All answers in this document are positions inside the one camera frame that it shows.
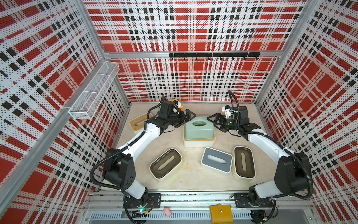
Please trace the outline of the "mint green square tissue box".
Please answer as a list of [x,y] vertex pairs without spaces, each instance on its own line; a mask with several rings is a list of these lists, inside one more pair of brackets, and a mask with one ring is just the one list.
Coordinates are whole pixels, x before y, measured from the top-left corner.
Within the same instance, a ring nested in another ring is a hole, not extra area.
[[188,140],[209,140],[214,137],[213,123],[206,117],[195,117],[184,127],[184,137]]

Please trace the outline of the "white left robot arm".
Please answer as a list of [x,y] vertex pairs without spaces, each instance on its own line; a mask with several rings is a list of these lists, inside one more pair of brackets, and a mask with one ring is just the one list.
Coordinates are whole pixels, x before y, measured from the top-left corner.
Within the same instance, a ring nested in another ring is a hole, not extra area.
[[144,122],[142,132],[120,148],[111,148],[103,160],[90,170],[90,180],[98,186],[119,190],[138,203],[147,200],[148,189],[136,179],[134,163],[144,149],[168,129],[178,128],[193,120],[196,114],[186,109],[177,113],[160,111]]

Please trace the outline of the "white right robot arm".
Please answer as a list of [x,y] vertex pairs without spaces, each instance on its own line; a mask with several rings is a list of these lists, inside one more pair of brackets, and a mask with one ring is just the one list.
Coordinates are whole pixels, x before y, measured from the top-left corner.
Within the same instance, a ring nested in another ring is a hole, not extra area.
[[241,118],[241,113],[234,119],[216,113],[207,117],[214,127],[226,133],[236,131],[237,137],[259,147],[276,164],[276,172],[272,180],[253,185],[249,188],[249,201],[257,206],[260,200],[293,196],[302,200],[309,200],[313,195],[313,178],[308,156],[296,153],[261,129],[248,118]]

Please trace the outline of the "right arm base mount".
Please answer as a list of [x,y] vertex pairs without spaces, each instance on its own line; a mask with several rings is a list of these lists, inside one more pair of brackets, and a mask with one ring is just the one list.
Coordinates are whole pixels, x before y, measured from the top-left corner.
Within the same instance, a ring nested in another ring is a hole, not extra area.
[[259,198],[251,193],[235,193],[234,201],[237,208],[269,208],[273,207],[273,200],[268,198]]

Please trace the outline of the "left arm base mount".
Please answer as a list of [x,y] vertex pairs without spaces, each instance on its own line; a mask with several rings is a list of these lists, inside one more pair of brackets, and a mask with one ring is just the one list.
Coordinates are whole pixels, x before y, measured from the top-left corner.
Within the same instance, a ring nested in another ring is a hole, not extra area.
[[161,205],[161,193],[145,193],[140,199],[124,196],[123,208],[139,209],[139,208],[159,208]]

